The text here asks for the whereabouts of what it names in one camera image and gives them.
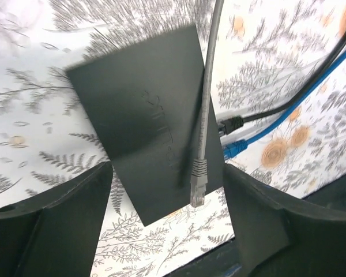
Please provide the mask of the black network switch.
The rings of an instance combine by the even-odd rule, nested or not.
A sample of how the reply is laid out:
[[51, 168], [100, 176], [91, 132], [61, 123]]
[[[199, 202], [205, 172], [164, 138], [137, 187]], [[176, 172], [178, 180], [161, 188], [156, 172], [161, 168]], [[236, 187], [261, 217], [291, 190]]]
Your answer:
[[196, 27], [68, 68], [66, 75], [142, 223], [188, 205], [204, 75]]

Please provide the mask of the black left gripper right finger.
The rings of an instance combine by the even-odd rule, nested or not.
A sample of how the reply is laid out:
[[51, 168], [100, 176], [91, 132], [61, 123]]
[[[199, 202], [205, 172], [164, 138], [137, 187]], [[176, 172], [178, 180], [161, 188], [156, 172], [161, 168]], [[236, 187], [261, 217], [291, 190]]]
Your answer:
[[239, 276], [346, 276], [346, 175], [305, 199], [227, 164]]

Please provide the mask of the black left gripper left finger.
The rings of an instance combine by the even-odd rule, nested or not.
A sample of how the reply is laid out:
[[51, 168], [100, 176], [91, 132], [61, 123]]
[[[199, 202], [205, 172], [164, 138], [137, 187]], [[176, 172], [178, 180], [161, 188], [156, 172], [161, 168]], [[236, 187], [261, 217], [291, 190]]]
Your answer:
[[102, 162], [0, 208], [0, 277], [89, 276], [112, 183]]

